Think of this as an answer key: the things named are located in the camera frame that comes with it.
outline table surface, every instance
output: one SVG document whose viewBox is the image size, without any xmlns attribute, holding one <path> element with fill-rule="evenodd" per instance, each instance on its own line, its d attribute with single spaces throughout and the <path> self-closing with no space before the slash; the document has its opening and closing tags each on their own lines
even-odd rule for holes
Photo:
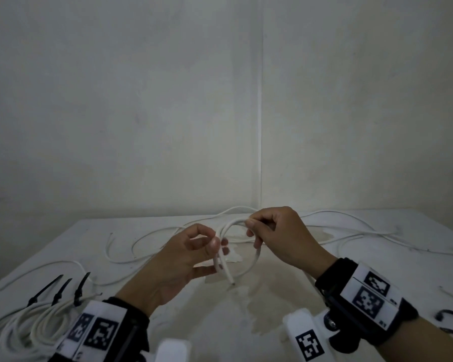
<svg viewBox="0 0 453 362">
<path fill-rule="evenodd" d="M 346 212 L 368 221 L 378 231 L 396 229 L 402 237 L 420 247 L 453 250 L 453 231 L 414 210 Z M 238 216 L 225 215 L 202 223 L 215 228 L 227 219 Z M 54 260 L 78 260 L 98 282 L 117 279 L 135 265 L 112 264 L 105 259 L 103 249 L 110 233 L 115 238 L 111 256 L 129 259 L 131 243 L 145 233 L 166 226 L 180 226 L 204 217 L 81 220 L 0 280 L 0 286 L 28 269 Z M 304 221 L 312 225 L 330 224 L 368 230 L 358 220 L 339 213 L 318 213 Z M 349 234 L 329 228 L 311 229 L 319 241 Z M 141 240 L 135 247 L 135 253 L 141 255 L 157 249 L 169 239 L 171 233 L 172 230 L 160 231 Z M 338 243 L 325 247 L 337 255 Z M 254 251 L 251 243 L 238 244 L 232 248 L 243 259 L 231 263 L 230 269 L 236 272 L 249 264 Z M 435 325 L 441 325 L 433 318 L 438 310 L 453 309 L 453 298 L 439 290 L 439 286 L 443 286 L 453 293 L 453 256 L 407 249 L 380 237 L 350 241 L 342 247 L 341 256 L 375 268 L 401 289 L 421 316 Z M 83 276 L 81 270 L 72 263 L 49 265 L 0 291 L 0 315 L 26 304 L 31 296 L 59 274 L 64 274 L 63 279 L 43 298 L 52 298 L 69 277 L 73 281 L 64 292 L 64 297 L 71 297 Z M 103 296 L 107 297 L 114 295 L 124 283 L 96 287 L 87 282 L 84 290 L 85 293 L 103 292 Z M 294 361 L 296 355 L 284 331 L 282 318 L 302 307 L 308 308 L 313 314 L 325 308 L 301 271 L 279 261 L 268 248 L 263 247 L 255 267 L 235 286 L 230 286 L 219 275 L 193 280 L 174 300 L 156 310 L 148 330 L 150 345 L 154 351 L 163 338 L 187 339 L 193 345 L 194 361 Z M 453 328 L 453 318 L 447 316 L 442 324 Z M 347 356 L 336 354 L 336 359 L 382 361 L 374 348 L 364 342 L 356 353 Z"/>
</svg>

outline table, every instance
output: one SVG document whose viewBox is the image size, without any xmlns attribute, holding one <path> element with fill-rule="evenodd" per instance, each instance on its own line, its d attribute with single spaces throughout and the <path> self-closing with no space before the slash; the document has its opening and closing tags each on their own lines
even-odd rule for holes
<svg viewBox="0 0 453 362">
<path fill-rule="evenodd" d="M 368 221 L 376 230 L 397 229 L 399 234 L 415 245 L 432 249 L 453 250 L 453 231 L 411 209 L 379 209 L 347 211 Z M 238 214 L 202 221 L 215 228 Z M 44 249 L 29 258 L 8 276 L 0 286 L 25 270 L 53 260 L 79 260 L 97 281 L 119 278 L 134 264 L 112 264 L 103 254 L 110 233 L 115 242 L 110 254 L 115 259 L 129 259 L 130 244 L 147 232 L 166 226 L 182 225 L 205 216 L 148 217 L 125 219 L 84 219 L 77 222 Z M 308 224 L 336 225 L 359 230 L 367 227 L 340 213 L 318 213 L 304 219 Z M 317 240 L 349 232 L 311 228 Z M 172 230 L 157 232 L 137 244 L 138 255 L 157 249 L 165 243 Z M 326 249 L 336 253 L 337 243 L 327 244 Z M 252 244 L 233 247 L 244 261 L 231 263 L 236 273 L 254 256 Z M 436 325 L 453 328 L 453 318 L 447 316 L 442 323 L 434 320 L 436 311 L 453 309 L 453 298 L 440 292 L 439 286 L 453 293 L 453 256 L 443 256 L 407 249 L 380 237 L 353 240 L 342 248 L 341 256 L 362 261 L 375 268 L 397 285 L 421 316 Z M 0 291 L 0 315 L 27 300 L 57 275 L 62 281 L 43 295 L 51 298 L 60 284 L 68 277 L 73 281 L 64 297 L 71 297 L 83 274 L 72 263 L 50 265 L 30 273 L 5 290 Z M 103 297 L 114 295 L 125 281 L 115 285 L 97 287 L 86 283 L 85 292 L 99 291 Z M 187 339 L 193 345 L 194 361 L 295 361 L 296 356 L 282 325 L 284 315 L 306 307 L 313 314 L 325 306 L 305 275 L 298 269 L 279 261 L 266 247 L 252 271 L 243 276 L 235 286 L 230 286 L 220 275 L 193 280 L 169 304 L 154 312 L 149 327 L 152 351 L 165 337 Z M 361 342 L 353 355 L 336 354 L 337 360 L 382 361 L 375 349 Z"/>
</svg>

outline hand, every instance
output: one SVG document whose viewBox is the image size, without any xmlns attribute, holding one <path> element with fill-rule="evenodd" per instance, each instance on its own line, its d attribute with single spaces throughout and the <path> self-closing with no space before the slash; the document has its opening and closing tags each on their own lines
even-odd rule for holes
<svg viewBox="0 0 453 362">
<path fill-rule="evenodd" d="M 223 239 L 221 245 L 228 245 Z M 151 260 L 116 294 L 148 317 L 171 301 L 192 279 L 216 273 L 214 266 L 195 264 L 213 259 L 220 250 L 215 231 L 199 223 L 173 236 Z M 223 254 L 229 253 L 223 248 Z"/>
<path fill-rule="evenodd" d="M 245 221 L 247 236 L 255 235 L 255 249 L 263 242 L 280 260 L 300 268 L 314 278 L 337 258 L 322 248 L 290 207 L 264 208 Z"/>
</svg>

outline fingernail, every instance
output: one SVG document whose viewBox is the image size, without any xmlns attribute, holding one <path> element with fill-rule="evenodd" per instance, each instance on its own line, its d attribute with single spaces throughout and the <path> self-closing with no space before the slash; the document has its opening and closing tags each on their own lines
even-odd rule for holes
<svg viewBox="0 0 453 362">
<path fill-rule="evenodd" d="M 212 250 L 216 250 L 220 243 L 220 239 L 218 237 L 214 237 L 211 239 L 211 241 L 208 243 L 208 247 Z"/>
</svg>

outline black sleeve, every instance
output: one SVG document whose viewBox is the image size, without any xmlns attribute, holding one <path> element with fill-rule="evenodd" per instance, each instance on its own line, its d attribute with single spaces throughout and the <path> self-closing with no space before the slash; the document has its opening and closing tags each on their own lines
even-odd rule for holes
<svg viewBox="0 0 453 362">
<path fill-rule="evenodd" d="M 126 315 L 124 316 L 124 319 L 116 333 L 114 341 L 110 345 L 104 362 L 137 361 L 140 351 L 145 350 L 149 352 L 147 333 L 149 318 L 138 308 L 118 298 L 110 297 L 104 302 L 127 310 Z M 69 362 L 70 360 L 55 353 L 49 361 Z"/>
</svg>

